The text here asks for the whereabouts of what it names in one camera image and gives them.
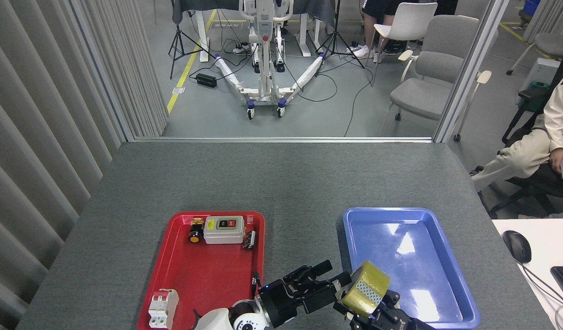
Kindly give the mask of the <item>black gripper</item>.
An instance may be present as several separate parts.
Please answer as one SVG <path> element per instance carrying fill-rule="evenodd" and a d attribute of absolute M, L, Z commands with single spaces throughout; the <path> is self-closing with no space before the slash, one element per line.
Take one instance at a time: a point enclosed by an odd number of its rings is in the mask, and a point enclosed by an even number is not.
<path fill-rule="evenodd" d="M 305 313 L 311 314 L 340 299 L 344 289 L 352 283 L 350 272 L 317 281 L 319 276 L 332 269 L 330 260 L 315 266 L 303 265 L 284 276 L 284 280 L 275 280 L 261 287 L 261 305 L 270 326 L 277 328 L 290 321 L 298 315 L 297 309 L 302 305 Z"/>
<path fill-rule="evenodd" d="M 377 318 L 373 314 L 365 316 L 357 313 L 354 309 L 344 305 L 340 301 L 333 304 L 333 309 L 344 316 L 349 322 L 351 330 L 434 330 L 430 324 L 426 324 L 418 318 L 409 317 L 405 311 L 399 309 L 397 304 L 400 294 L 392 290 L 386 290 L 380 302 L 380 311 Z"/>

